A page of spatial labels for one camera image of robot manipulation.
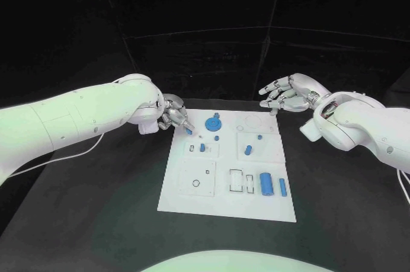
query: black backdrop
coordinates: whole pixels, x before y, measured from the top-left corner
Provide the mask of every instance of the black backdrop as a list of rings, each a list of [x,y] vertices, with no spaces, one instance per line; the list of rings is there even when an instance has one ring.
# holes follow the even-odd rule
[[[302,72],[381,99],[410,66],[407,0],[1,0],[0,9],[0,107],[131,72],[185,98],[258,100]],[[0,187],[0,232],[40,170]]]

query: small blue part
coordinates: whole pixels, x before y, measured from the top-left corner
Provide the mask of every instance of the small blue part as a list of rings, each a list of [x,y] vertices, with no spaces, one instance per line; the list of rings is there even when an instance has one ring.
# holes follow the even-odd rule
[[[245,147],[245,155],[250,155],[251,150],[252,150],[252,146],[247,146]]]
[[[271,174],[267,172],[260,174],[260,187],[263,189],[263,196],[271,196],[273,195]]]
[[[286,197],[287,196],[287,192],[286,192],[286,184],[284,184],[284,179],[283,178],[278,179],[278,184],[280,184],[281,197]]]
[[[215,132],[222,127],[222,122],[219,120],[219,114],[215,113],[213,117],[205,121],[205,127],[209,131]]]

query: black tabletop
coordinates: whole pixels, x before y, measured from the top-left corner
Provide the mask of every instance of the black tabletop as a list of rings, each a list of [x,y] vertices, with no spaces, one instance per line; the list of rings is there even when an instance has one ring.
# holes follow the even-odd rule
[[[187,108],[264,111],[255,102]],[[177,255],[235,249],[333,271],[408,271],[408,206],[394,168],[358,147],[312,143],[312,111],[277,115],[296,223],[157,212],[173,130],[125,124],[95,149],[46,166],[0,238],[1,271],[138,271]],[[97,139],[60,149],[85,151]]]

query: white board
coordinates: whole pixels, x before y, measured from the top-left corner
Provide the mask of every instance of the white board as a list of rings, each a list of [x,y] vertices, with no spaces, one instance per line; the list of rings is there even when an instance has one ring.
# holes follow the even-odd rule
[[[215,112],[222,127],[211,132],[205,121]],[[182,127],[174,129],[157,210],[296,222],[276,116],[196,109],[189,109],[187,115],[195,132],[187,135]],[[252,151],[245,155],[248,145]],[[261,194],[260,174],[264,172],[271,174],[271,196]],[[286,183],[286,197],[280,178]]]

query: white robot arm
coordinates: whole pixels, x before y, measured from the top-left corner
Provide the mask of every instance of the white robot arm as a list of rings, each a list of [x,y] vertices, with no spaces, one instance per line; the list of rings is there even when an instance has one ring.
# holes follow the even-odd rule
[[[268,84],[260,94],[268,99],[260,106],[300,112],[313,109],[313,118],[300,131],[313,142],[320,137],[332,146],[349,151],[365,146],[378,160],[410,172],[410,110],[385,108],[365,94],[330,93],[309,76],[296,73]]]
[[[161,94],[147,76],[131,74],[108,84],[0,110],[0,185],[32,159],[118,128],[140,134],[170,125],[193,130],[182,99]]]

